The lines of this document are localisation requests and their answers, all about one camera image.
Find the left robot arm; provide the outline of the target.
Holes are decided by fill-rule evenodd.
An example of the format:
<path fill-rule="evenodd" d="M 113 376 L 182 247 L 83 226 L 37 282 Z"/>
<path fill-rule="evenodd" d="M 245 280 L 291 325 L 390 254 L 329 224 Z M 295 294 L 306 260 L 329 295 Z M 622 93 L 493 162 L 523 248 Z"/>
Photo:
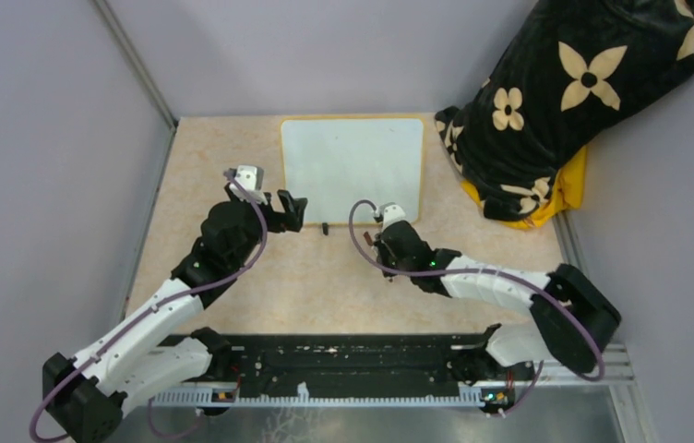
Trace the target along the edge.
<path fill-rule="evenodd" d="M 283 206 L 262 199 L 229 200 L 213 206 L 191 251 L 137 311 L 72 357 L 52 355 L 42 368 L 42 402 L 30 421 L 30 437 L 41 442 L 37 423 L 50 414 L 76 442 L 103 442 L 137 407 L 194 377 L 226 379 L 233 368 L 230 346 L 210 328 L 198 329 L 172 347 L 162 346 L 175 329 L 223 295 L 259 258 L 269 233 L 300 232 L 306 198 L 286 190 Z"/>

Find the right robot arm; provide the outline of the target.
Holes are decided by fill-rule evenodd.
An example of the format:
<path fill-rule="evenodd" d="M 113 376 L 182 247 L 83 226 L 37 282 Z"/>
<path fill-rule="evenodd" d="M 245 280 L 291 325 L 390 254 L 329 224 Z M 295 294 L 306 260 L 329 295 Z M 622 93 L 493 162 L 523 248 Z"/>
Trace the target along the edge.
<path fill-rule="evenodd" d="M 621 314 L 578 268 L 562 263 L 550 272 L 478 262 L 460 251 L 433 248 L 406 221 L 373 239 L 385 277 L 403 275 L 425 293 L 476 300 L 529 317 L 492 328 L 475 356 L 479 375 L 501 379 L 512 365 L 554 359 L 584 376 L 603 367 L 602 353 Z"/>

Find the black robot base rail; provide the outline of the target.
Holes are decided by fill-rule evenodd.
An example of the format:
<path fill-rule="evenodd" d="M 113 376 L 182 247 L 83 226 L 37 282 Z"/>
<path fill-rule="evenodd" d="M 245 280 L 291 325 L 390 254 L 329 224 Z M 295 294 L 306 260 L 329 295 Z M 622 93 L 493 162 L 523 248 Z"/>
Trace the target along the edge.
<path fill-rule="evenodd" d="M 218 405 L 464 404 L 491 412 L 516 400 L 534 365 L 503 367 L 483 333 L 226 335 L 206 372 Z"/>

